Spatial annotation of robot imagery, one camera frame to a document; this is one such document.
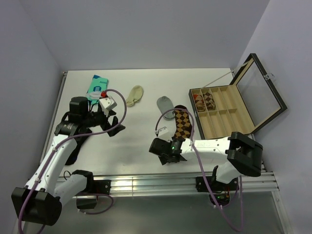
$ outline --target brown argyle sock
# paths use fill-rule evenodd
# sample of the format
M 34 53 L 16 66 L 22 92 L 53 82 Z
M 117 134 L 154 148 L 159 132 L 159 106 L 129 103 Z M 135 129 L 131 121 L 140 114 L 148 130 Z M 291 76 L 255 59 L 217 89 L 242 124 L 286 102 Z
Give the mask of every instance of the brown argyle sock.
M 175 108 L 186 109 L 185 106 L 178 105 Z M 190 122 L 189 114 L 185 111 L 174 111 L 176 131 L 173 138 L 190 138 L 192 125 Z
M 207 106 L 207 110 L 213 111 L 215 109 L 215 101 L 213 95 L 209 92 L 203 94 Z
M 199 94 L 193 94 L 193 98 L 195 100 L 196 109 L 198 112 L 204 112 L 206 110 L 206 105 L 204 103 L 204 99 Z

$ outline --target open lid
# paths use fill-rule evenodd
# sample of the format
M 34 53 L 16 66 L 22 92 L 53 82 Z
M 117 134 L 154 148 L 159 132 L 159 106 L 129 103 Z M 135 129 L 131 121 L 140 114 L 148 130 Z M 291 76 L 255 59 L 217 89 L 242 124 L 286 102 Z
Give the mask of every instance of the open lid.
M 255 133 L 287 109 L 256 54 L 250 54 L 230 85 L 237 89 L 250 115 L 248 133 Z

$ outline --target sock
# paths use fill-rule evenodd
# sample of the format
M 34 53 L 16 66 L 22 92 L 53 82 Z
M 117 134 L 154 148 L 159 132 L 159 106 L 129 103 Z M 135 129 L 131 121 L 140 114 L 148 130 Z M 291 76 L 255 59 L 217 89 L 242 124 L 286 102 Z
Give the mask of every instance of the sock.
M 186 107 L 182 105 L 175 106 L 175 108 L 187 110 Z M 192 125 L 188 113 L 185 111 L 175 111 L 175 124 L 176 131 L 173 138 L 190 138 Z
M 206 92 L 203 95 L 204 95 L 205 103 L 207 106 L 207 110 L 214 110 L 215 109 L 215 101 L 214 101 L 213 95 L 209 92 Z
M 198 112 L 204 112 L 206 110 L 206 105 L 204 104 L 204 99 L 201 95 L 193 94 L 195 100 L 196 109 Z
M 156 103 L 157 103 L 157 106 L 158 106 L 158 108 L 162 114 L 164 112 L 174 108 L 174 105 L 172 104 L 171 100 L 166 96 L 162 96 L 162 97 L 158 98 Z M 165 120 L 171 120 L 171 119 L 175 118 L 175 115 L 173 112 L 168 112 L 163 117 Z
M 127 106 L 134 106 L 134 104 L 140 101 L 141 97 L 143 96 L 143 88 L 140 85 L 136 85 L 130 91 L 128 98 L 126 99 Z

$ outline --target teal package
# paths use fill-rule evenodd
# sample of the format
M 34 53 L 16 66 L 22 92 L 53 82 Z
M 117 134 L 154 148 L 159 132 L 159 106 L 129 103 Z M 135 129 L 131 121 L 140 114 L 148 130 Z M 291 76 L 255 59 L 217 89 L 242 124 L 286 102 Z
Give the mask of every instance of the teal package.
M 94 75 L 90 87 L 87 91 L 87 98 L 91 104 L 98 103 L 100 93 L 107 89 L 108 79 Z

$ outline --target wooden box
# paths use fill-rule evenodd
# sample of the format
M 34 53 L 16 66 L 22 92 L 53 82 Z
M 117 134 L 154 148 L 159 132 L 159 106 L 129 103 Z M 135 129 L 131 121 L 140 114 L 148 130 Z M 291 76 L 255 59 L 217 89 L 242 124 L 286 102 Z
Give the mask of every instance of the wooden box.
M 191 89 L 189 97 L 202 139 L 253 134 L 287 109 L 256 54 L 250 54 L 226 86 Z M 215 109 L 199 112 L 194 94 L 212 94 Z

